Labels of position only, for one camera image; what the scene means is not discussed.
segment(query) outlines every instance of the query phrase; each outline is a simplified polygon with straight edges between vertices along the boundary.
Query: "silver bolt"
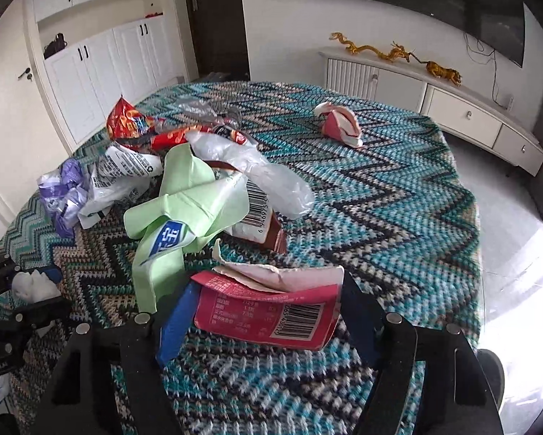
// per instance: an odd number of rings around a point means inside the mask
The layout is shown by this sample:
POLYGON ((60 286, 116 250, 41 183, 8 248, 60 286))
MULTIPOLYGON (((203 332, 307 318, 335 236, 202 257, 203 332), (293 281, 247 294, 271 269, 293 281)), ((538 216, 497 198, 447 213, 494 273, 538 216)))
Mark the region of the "silver bolt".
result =
POLYGON ((456 324, 446 324, 446 331, 452 335, 460 334, 460 327, 456 324))
POLYGON ((151 319, 151 315, 147 312, 141 312, 134 316, 135 324, 144 325, 147 324, 151 319))
POLYGON ((82 322, 82 324, 78 324, 76 326, 76 333, 79 335, 84 335, 88 333, 89 330, 90 330, 90 325, 87 324, 86 322, 82 322))
POLYGON ((389 312, 386 314, 386 320, 390 322, 390 324, 400 324, 402 322, 402 316, 397 312, 389 312))

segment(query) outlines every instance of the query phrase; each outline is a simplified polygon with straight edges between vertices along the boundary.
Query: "knitted blanket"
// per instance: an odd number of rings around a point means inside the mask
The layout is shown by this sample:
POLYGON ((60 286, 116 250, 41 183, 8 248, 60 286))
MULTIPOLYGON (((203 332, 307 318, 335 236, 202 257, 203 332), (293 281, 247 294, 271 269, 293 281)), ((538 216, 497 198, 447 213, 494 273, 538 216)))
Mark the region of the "knitted blanket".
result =
MULTIPOLYGON (((371 103, 305 84, 205 83, 160 90, 138 105, 152 115, 181 119, 174 100, 192 94, 223 112, 237 107, 243 128, 264 155, 289 166, 316 193, 313 211, 299 220, 280 216, 288 252, 266 253, 221 234, 227 260, 277 267, 342 265, 388 311, 414 325, 456 322, 472 344, 479 335, 479 229, 472 193, 459 182, 438 126, 414 112, 371 103), (320 133, 313 107, 331 101, 352 109, 364 145, 354 150, 320 133)), ((75 154, 84 165, 108 145, 105 132, 75 154)), ((155 184, 140 200, 156 195, 155 184)), ((73 325, 123 324, 136 312, 130 264, 137 242, 113 212, 75 239, 54 231, 35 194, 5 234, 0 252, 23 268, 57 264, 62 295, 72 301, 73 325)), ((207 246, 185 257, 189 270, 214 266, 207 246)), ((0 316, 17 303, 0 297, 0 316)), ((23 431, 73 326, 58 323, 34 336, 26 364, 12 374, 12 402, 23 431)), ((136 433, 120 367, 113 367, 125 433, 136 433)), ((375 375, 360 361, 340 321, 321 351, 255 345, 188 330, 180 356, 163 372, 165 391, 182 426, 194 434, 351 433, 375 375)), ((423 367, 413 384, 399 433, 409 434, 418 408, 423 367)))

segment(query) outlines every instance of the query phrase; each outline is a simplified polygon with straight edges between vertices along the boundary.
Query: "chevron pattern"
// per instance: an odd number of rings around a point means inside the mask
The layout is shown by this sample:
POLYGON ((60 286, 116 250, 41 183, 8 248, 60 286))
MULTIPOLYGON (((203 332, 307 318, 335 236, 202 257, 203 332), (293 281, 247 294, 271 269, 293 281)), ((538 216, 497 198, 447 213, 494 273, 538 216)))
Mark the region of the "chevron pattern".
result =
MULTIPOLYGON (((472 344, 479 335, 481 285, 475 199, 460 183, 442 133, 414 112, 342 96, 303 84, 229 82, 187 84, 157 91, 138 108, 185 121, 175 99, 191 94, 220 112, 237 107, 243 128, 264 154, 305 178, 316 192, 306 217, 280 216, 288 253, 263 252, 222 235, 227 260, 278 267, 341 264, 382 306, 416 325, 456 322, 472 344), (362 126, 364 146, 353 150, 322 138, 312 109, 323 101, 348 106, 362 126)), ((108 139, 96 134, 75 154, 84 165, 108 139)), ((143 200, 157 194, 155 184, 143 200)), ((13 402, 28 430, 49 375, 78 322, 121 325, 136 312, 130 264, 136 242, 124 231, 124 209, 75 239, 54 232, 37 200, 27 205, 1 244, 23 267, 56 263, 60 288, 71 299, 69 322, 34 337, 26 365, 12 377, 13 402)), ((214 265, 209 246, 188 255, 189 270, 214 265)), ((15 305, 0 297, 0 315, 15 305)), ((413 375, 399 433, 414 427, 424 368, 413 375)), ((113 368, 125 433, 136 433, 122 369, 113 368)), ((370 393, 374 374, 349 343, 343 322, 321 351, 293 351, 227 339, 191 327, 180 356, 163 372, 166 393, 192 434, 351 433, 370 393)))

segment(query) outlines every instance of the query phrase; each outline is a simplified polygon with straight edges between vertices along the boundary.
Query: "gray floor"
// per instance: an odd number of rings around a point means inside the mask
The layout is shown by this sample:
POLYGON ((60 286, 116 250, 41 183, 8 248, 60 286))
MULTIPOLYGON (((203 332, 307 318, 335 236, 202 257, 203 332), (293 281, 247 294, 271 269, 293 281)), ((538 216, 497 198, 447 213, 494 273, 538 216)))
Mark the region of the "gray floor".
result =
POLYGON ((494 351, 507 373, 504 433, 522 435, 543 408, 543 221, 524 186, 528 175, 445 137, 479 206, 485 292, 479 347, 494 351))

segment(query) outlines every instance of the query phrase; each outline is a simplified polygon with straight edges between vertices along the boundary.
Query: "barcode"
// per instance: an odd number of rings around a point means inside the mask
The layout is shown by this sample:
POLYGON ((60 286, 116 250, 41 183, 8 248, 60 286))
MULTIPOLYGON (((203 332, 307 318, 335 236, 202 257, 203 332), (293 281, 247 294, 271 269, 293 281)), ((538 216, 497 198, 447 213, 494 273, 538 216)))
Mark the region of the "barcode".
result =
POLYGON ((262 228, 267 219, 267 195, 251 180, 247 181, 247 195, 249 196, 249 213, 240 222, 262 228))
POLYGON ((271 336, 293 340, 311 340, 324 304, 285 304, 281 319, 271 336))

